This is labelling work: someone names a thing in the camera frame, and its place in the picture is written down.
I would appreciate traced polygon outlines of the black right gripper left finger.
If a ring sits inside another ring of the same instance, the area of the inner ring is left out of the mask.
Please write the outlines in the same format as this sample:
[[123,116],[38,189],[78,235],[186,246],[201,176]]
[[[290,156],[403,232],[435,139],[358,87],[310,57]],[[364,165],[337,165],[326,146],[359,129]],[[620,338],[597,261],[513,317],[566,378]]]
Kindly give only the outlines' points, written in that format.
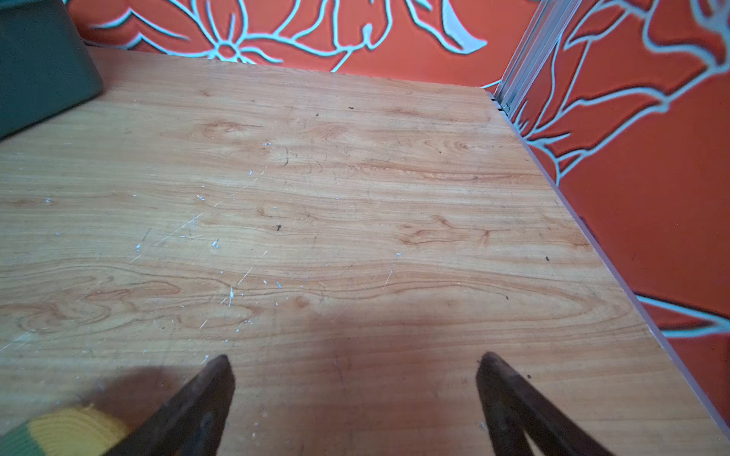
[[217,454],[235,387],[229,358],[216,357],[107,454]]

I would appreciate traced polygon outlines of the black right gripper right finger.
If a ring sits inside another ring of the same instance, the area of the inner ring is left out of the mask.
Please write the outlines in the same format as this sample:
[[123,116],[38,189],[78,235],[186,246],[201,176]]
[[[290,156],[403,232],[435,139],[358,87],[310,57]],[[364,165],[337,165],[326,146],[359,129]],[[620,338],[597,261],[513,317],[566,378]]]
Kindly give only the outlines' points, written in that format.
[[496,455],[610,455],[493,351],[485,353],[476,387]]

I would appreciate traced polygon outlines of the green striped sock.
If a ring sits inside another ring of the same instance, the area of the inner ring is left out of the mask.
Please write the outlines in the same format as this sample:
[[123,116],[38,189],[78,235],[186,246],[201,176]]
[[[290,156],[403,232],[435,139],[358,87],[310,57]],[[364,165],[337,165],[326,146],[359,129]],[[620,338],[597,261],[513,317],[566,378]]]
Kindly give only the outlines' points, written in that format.
[[1,454],[104,455],[127,435],[125,423],[96,408],[62,408],[2,436]]

